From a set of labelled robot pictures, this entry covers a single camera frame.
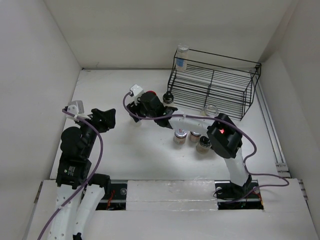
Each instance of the white table surface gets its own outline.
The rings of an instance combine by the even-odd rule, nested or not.
[[[81,71],[73,100],[82,100],[86,112],[93,108],[116,108],[115,129],[103,133],[105,150],[98,173],[130,181],[126,211],[96,211],[84,236],[86,239],[244,239],[317,240],[317,234],[296,179],[287,187],[261,190],[264,210],[217,210],[211,180],[229,179],[224,160],[211,151],[196,152],[189,141],[173,142],[173,130],[144,121],[136,126],[123,109],[123,96],[133,84],[161,97],[166,91],[168,70]],[[254,101],[241,122],[236,123],[257,145],[257,154],[248,160],[252,172],[277,174],[275,155],[258,101]],[[74,126],[67,120],[64,128]],[[252,146],[243,140],[243,155]],[[99,143],[90,160],[96,164]],[[58,150],[51,178],[57,176]],[[205,184],[199,179],[206,179]],[[259,184],[281,183],[259,177]],[[34,240],[54,211],[54,180],[45,181],[34,213],[28,240]]]
[[[84,239],[318,240],[299,183],[289,181],[261,190],[264,210],[217,210],[207,180],[130,181],[127,210],[95,211]],[[54,212],[56,189],[44,181],[27,240],[37,239]]]
[[[103,111],[116,109],[115,129],[102,134],[104,153],[98,173],[108,174],[114,180],[230,179],[224,160],[214,151],[201,155],[196,151],[195,144],[188,140],[182,146],[177,145],[173,142],[174,131],[159,127],[153,121],[143,121],[141,126],[136,126],[123,108],[123,97],[134,84],[140,85],[145,91],[155,91],[162,99],[169,76],[169,70],[80,72],[72,99],[82,100],[87,114],[93,108]],[[257,154],[247,161],[248,169],[255,173],[277,174],[275,155],[256,99],[242,121],[236,122],[236,125],[252,137],[257,145]],[[75,126],[74,122],[67,119],[64,128],[71,126]],[[245,138],[242,139],[245,156],[253,151],[253,147]],[[90,156],[92,165],[97,162],[99,150],[97,140]],[[51,179],[57,177],[60,156],[59,149]],[[259,181],[261,184],[264,179],[259,178]]]

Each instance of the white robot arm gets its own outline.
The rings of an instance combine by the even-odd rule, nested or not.
[[[244,165],[241,149],[242,135],[229,126],[235,124],[226,114],[220,113],[216,120],[204,119],[202,116],[185,113],[176,107],[164,106],[153,91],[144,92],[142,87],[136,84],[131,87],[130,92],[134,101],[129,103],[126,108],[138,116],[132,116],[134,121],[138,122],[139,117],[156,118],[154,121],[161,127],[175,130],[183,129],[206,136],[211,142],[211,149],[224,158],[230,173],[228,195],[237,199],[247,193],[252,177]],[[179,116],[157,119],[157,117],[172,114]]]
[[[91,110],[92,114],[85,116],[82,102],[73,101],[64,111],[85,117],[85,121],[99,133],[113,129],[116,124],[115,109],[100,111],[95,108]],[[87,124],[74,120],[80,127],[69,127],[61,135],[62,154],[56,178],[55,206],[55,209],[60,211],[52,220],[48,240],[83,240],[86,223],[90,221],[100,200],[110,192],[111,181],[108,175],[95,173],[87,180],[91,167],[89,156],[97,133]],[[82,199],[80,189],[86,183],[86,192]]]

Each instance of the white enclosure wall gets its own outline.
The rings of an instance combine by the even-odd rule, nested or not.
[[[42,0],[0,0],[0,239],[21,240],[80,66]]]
[[[170,68],[179,42],[258,61],[292,2],[44,1],[84,68]]]
[[[291,175],[302,179],[320,233],[320,1],[300,0],[261,83]]]

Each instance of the red light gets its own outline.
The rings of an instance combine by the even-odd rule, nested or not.
[[[147,91],[147,93],[153,93],[154,95],[157,95],[154,91]]]

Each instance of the wire rack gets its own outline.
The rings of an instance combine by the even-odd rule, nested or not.
[[[201,59],[211,58],[214,61],[219,57],[231,60],[234,65],[241,68],[196,61],[190,58],[190,52],[205,55]],[[186,70],[177,71],[177,59],[175,52],[167,84],[167,90],[173,94],[175,104],[199,111],[206,106],[214,105],[220,113],[225,113],[234,119],[241,120],[244,117],[254,101],[256,86],[261,75],[261,63],[190,49],[189,58],[184,59],[187,60]]]

